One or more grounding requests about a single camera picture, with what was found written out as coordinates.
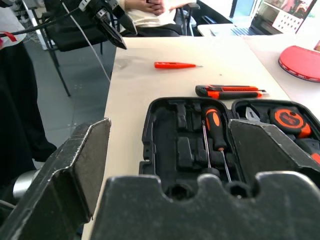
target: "hand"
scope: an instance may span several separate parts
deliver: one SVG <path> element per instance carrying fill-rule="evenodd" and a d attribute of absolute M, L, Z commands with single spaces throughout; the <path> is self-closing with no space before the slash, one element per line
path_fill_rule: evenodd
<path fill-rule="evenodd" d="M 125 0 L 125 10 L 137 9 L 142 12 L 153 13 L 153 3 L 146 3 L 146 0 Z"/>
<path fill-rule="evenodd" d="M 156 16 L 160 16 L 161 14 L 165 13 L 170 9 L 169 1 L 167 0 L 150 0 L 154 6 L 151 8 L 153 9 L 153 13 Z"/>

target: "laptop screen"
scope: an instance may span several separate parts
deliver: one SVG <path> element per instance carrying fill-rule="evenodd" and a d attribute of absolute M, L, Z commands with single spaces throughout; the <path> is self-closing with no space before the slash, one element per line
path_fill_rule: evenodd
<path fill-rule="evenodd" d="M 296 33 L 317 0 L 262 0 L 252 26 L 266 35 Z"/>

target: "red ping pong paddle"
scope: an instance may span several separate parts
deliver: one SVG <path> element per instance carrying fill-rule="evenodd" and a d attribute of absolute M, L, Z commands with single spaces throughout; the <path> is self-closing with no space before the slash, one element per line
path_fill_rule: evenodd
<path fill-rule="evenodd" d="M 320 83 L 320 52 L 290 46 L 281 53 L 278 62 L 286 72 Z"/>

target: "tape measure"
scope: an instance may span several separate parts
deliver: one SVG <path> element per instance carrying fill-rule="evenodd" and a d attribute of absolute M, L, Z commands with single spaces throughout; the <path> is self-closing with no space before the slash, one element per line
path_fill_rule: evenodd
<path fill-rule="evenodd" d="M 285 134 L 298 138 L 306 138 L 311 134 L 311 128 L 304 117 L 296 110 L 278 107 L 270 111 L 270 121 Z"/>

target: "red strap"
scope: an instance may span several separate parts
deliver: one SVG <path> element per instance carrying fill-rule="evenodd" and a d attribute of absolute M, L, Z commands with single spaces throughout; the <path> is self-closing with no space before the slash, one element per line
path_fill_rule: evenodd
<path fill-rule="evenodd" d="M 7 31 L 4 31 L 3 33 L 11 40 L 11 42 L 17 41 L 16 37 L 12 33 L 7 32 Z"/>
<path fill-rule="evenodd" d="M 7 32 L 7 31 L 3 31 L 1 33 L 4 33 L 11 40 L 11 42 L 17 41 L 16 37 L 12 33 Z M 4 43 L 4 41 L 0 38 L 0 48 L 2 47 L 3 43 Z"/>

